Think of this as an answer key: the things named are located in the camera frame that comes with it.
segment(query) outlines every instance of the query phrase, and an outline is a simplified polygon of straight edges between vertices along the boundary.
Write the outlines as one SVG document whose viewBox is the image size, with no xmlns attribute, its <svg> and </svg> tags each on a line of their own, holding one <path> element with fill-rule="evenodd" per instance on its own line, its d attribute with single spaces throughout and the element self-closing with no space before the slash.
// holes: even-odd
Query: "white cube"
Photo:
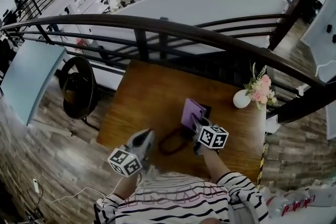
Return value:
<svg viewBox="0 0 336 224">
<path fill-rule="evenodd" d="M 116 148 L 108 162 L 118 174 L 130 177 L 142 168 L 141 162 L 135 154 Z"/>
<path fill-rule="evenodd" d="M 203 126 L 198 141 L 208 148 L 224 148 L 228 136 L 222 127 Z"/>
</svg>

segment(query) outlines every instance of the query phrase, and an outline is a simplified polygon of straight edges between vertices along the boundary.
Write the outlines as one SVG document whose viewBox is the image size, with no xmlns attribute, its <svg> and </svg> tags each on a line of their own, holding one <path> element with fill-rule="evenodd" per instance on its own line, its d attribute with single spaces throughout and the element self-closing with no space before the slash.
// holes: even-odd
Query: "light blue table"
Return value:
<svg viewBox="0 0 336 224">
<path fill-rule="evenodd" d="M 26 40 L 16 54 L 1 89 L 5 102 L 25 125 L 32 122 L 48 84 L 65 55 L 64 47 L 31 40 Z"/>
</svg>

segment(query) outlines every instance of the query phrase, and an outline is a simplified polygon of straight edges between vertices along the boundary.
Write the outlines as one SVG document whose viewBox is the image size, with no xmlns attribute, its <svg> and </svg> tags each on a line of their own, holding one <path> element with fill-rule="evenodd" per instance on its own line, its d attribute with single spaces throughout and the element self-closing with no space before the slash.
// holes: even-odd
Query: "purple book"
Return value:
<svg viewBox="0 0 336 224">
<path fill-rule="evenodd" d="M 191 118 L 192 113 L 194 113 L 200 120 L 205 115 L 206 109 L 194 100 L 187 98 L 184 104 L 181 123 L 191 130 L 193 129 L 193 120 Z"/>
</svg>

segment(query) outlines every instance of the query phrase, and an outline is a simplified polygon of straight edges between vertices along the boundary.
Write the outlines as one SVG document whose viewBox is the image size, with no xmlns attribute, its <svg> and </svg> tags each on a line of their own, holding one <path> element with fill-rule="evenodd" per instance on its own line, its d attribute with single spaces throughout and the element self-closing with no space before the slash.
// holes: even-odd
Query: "table leg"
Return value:
<svg viewBox="0 0 336 224">
<path fill-rule="evenodd" d="M 50 125 L 47 125 L 43 122 L 37 121 L 37 120 L 32 120 L 31 125 L 41 129 L 42 131 L 46 131 L 46 132 L 53 132 L 53 133 L 57 133 L 57 134 L 62 134 L 65 136 L 72 136 L 72 132 L 70 132 L 69 130 L 65 130 L 65 129 L 59 129 Z"/>
</svg>

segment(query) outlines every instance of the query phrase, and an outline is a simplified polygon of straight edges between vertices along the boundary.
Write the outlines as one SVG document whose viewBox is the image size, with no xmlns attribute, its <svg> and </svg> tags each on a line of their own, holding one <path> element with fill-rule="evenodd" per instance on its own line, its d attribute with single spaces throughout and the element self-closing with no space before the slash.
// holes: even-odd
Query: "striped shirt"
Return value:
<svg viewBox="0 0 336 224">
<path fill-rule="evenodd" d="M 223 175 L 215 184 L 179 173 L 143 178 L 126 200 L 106 197 L 95 223 L 200 223 L 216 218 L 222 223 L 268 223 L 264 199 L 240 173 Z M 235 217 L 234 205 L 248 212 L 249 221 Z"/>
</svg>

